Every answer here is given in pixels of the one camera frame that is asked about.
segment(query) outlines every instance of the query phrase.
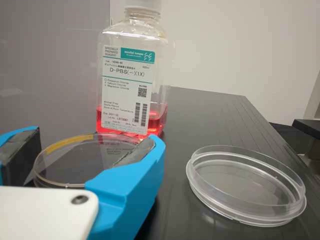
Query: white wall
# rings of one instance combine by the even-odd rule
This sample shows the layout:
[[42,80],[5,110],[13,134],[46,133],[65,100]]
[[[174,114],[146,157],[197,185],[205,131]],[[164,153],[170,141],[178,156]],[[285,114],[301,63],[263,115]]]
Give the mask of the white wall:
[[[110,1],[113,21],[125,1]],[[168,82],[244,95],[268,121],[291,125],[320,69],[319,2],[162,0],[162,25],[176,42]]]

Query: teal label header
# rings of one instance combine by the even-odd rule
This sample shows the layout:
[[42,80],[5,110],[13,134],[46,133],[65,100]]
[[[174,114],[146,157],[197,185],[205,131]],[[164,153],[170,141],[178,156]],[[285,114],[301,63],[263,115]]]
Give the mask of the teal label header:
[[154,64],[156,54],[154,51],[145,51],[121,47],[121,58],[143,63]]

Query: blue plastic holder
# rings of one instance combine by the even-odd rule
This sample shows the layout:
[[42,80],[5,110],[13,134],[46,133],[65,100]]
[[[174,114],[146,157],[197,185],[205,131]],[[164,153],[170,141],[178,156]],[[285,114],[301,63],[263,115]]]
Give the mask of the blue plastic holder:
[[84,188],[99,199],[89,240],[133,239],[152,205],[164,177],[165,143],[150,135],[154,148],[139,162],[106,169]]

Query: gray wall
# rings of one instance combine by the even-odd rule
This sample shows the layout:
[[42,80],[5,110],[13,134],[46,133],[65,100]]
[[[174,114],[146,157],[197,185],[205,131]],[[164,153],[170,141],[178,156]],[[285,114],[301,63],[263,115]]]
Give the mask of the gray wall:
[[0,6],[0,134],[39,125],[45,147],[94,132],[97,39],[109,25],[109,0]]

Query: petri dish lid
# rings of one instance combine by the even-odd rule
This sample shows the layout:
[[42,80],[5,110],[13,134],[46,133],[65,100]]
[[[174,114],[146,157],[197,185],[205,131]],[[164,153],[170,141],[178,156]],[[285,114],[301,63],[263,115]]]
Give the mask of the petri dish lid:
[[[85,134],[61,140],[37,156],[33,182],[37,187],[84,188],[86,181],[103,170],[130,163],[126,156],[132,154],[139,143],[136,138],[112,133]],[[146,151],[142,152],[148,153],[150,146],[143,147]],[[134,159],[143,157],[136,152],[133,156]]]
[[196,150],[186,165],[194,194],[210,209],[241,223],[276,227],[306,208],[301,178],[259,152],[224,145]]

